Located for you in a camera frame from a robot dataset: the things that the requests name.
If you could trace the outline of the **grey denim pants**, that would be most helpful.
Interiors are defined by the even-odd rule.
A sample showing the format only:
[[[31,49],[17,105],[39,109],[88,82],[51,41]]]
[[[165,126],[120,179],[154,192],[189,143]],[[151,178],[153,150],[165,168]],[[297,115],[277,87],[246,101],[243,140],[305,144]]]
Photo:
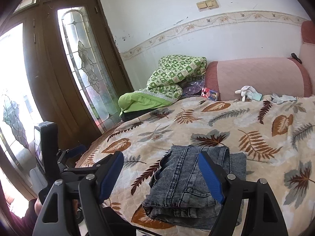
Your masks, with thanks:
[[[244,153],[230,153],[225,146],[172,146],[159,162],[149,182],[150,193],[142,203],[149,218],[188,228],[212,229],[221,204],[212,197],[199,169],[198,155],[202,151],[227,173],[245,180]]]

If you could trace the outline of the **leaf pattern fleece blanket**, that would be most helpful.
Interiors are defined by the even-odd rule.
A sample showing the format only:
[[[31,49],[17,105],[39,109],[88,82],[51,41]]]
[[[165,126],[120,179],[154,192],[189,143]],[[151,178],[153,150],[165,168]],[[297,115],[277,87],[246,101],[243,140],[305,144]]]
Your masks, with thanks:
[[[160,235],[208,235],[207,229],[152,220],[142,208],[172,146],[223,147],[245,157],[247,180],[268,181],[289,235],[301,235],[314,220],[314,97],[280,105],[269,96],[260,102],[183,99],[110,129],[77,165],[90,167],[121,151],[124,166],[106,206]]]

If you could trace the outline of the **white grey glove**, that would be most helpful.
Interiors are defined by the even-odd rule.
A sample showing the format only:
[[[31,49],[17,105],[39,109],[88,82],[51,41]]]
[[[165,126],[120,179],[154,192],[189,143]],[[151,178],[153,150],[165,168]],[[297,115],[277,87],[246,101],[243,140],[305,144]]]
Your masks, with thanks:
[[[283,104],[285,102],[292,102],[292,101],[296,101],[297,98],[294,96],[290,96],[290,95],[282,95],[282,96],[278,96],[277,94],[273,93],[271,95],[271,101],[273,103],[276,103],[278,105]]]

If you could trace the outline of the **white glove with green cuff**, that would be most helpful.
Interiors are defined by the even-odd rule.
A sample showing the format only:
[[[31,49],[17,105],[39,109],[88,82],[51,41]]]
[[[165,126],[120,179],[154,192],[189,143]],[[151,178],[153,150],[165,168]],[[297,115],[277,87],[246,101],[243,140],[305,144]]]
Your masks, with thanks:
[[[244,102],[246,99],[260,101],[262,94],[256,91],[252,86],[243,86],[241,89],[236,90],[235,94],[241,95],[241,101]]]

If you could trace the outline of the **brown wooden glass door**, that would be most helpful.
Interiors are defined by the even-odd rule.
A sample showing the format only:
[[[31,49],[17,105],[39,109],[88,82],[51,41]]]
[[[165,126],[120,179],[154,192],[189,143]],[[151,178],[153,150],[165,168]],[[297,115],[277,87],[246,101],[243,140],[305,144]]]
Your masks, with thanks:
[[[100,0],[1,0],[1,169],[25,198],[34,127],[54,122],[61,149],[89,147],[129,90]]]

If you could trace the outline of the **green patterned quilt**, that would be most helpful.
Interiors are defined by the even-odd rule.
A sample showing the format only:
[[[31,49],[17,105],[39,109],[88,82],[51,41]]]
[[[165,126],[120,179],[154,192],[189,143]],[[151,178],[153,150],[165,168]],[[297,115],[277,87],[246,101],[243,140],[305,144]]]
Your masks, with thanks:
[[[123,94],[119,97],[118,105],[123,113],[172,105],[183,94],[180,83],[202,78],[206,69],[207,59],[203,56],[164,56],[159,60],[146,87]]]

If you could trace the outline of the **red blue small box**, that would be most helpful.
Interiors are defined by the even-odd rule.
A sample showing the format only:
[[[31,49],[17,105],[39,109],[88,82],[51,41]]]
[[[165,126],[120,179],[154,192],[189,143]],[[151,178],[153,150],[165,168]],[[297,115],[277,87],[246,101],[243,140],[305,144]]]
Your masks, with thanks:
[[[220,94],[207,87],[203,87],[201,90],[201,96],[207,98],[208,100],[218,101]]]

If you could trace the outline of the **pink quilted bolster pillow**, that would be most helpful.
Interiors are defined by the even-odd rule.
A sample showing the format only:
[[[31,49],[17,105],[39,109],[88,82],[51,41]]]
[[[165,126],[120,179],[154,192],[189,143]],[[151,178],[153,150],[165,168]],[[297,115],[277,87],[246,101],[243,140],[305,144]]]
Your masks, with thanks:
[[[252,86],[262,95],[310,97],[311,78],[293,58],[251,58],[213,61],[208,64],[205,87],[219,93],[220,101],[238,98],[235,91]]]

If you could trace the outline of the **pink padded headboard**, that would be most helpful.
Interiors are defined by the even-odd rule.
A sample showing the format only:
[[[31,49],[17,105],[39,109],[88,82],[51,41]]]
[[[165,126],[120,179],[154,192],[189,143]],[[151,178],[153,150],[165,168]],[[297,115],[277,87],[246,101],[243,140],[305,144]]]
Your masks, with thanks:
[[[299,58],[308,71],[310,78],[314,78],[314,23],[305,21],[301,26],[302,45]]]

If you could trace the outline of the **beige wall switch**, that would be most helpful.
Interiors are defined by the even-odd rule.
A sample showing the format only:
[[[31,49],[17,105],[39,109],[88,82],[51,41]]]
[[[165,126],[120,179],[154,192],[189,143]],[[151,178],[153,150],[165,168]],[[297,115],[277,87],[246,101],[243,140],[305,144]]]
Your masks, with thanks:
[[[212,10],[212,9],[219,8],[219,4],[217,0],[206,0],[206,1],[198,2],[196,5],[199,11]]]

